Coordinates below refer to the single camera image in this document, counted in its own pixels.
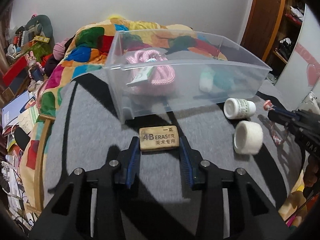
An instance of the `white wall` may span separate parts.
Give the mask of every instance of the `white wall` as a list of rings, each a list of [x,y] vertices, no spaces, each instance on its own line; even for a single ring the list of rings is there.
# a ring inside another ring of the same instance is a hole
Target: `white wall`
[[[300,43],[316,60],[320,62],[320,25],[313,13],[306,6],[304,21],[298,38]],[[308,63],[296,51],[292,55],[279,77],[275,87],[292,109],[312,90],[307,78]]]
[[[55,42],[72,37],[83,25],[119,14],[129,20],[184,24],[196,31],[241,41],[252,0],[14,0],[11,27],[32,14],[46,14]]]

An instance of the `white bandage roll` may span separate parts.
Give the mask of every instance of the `white bandage roll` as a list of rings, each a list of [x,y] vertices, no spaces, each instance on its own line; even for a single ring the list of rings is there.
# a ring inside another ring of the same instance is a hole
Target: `white bandage roll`
[[[263,131],[256,122],[241,121],[236,126],[233,147],[238,154],[255,155],[260,151]]]

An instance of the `white tag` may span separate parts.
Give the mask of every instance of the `white tag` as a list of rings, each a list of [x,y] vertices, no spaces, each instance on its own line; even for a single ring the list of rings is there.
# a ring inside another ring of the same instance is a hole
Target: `white tag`
[[[150,58],[146,62],[150,62],[150,61],[156,61],[156,59]],[[139,73],[135,76],[135,78],[130,83],[127,83],[126,85],[128,87],[135,87],[139,85],[139,83],[147,81],[149,76],[152,73],[152,69],[153,69],[153,66],[140,68]]]

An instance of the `wooden door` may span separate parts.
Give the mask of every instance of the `wooden door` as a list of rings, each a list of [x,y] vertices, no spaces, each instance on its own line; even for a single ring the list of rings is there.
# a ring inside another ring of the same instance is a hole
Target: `wooden door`
[[[253,0],[241,45],[266,60],[276,38],[285,0]]]

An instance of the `hand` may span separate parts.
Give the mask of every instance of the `hand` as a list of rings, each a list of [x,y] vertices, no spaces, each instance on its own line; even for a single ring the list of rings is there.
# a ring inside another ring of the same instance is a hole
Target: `hand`
[[[316,173],[319,170],[319,163],[311,154],[308,158],[308,166],[306,168],[306,172],[303,176],[304,186],[305,187],[312,187],[313,184],[317,181]]]

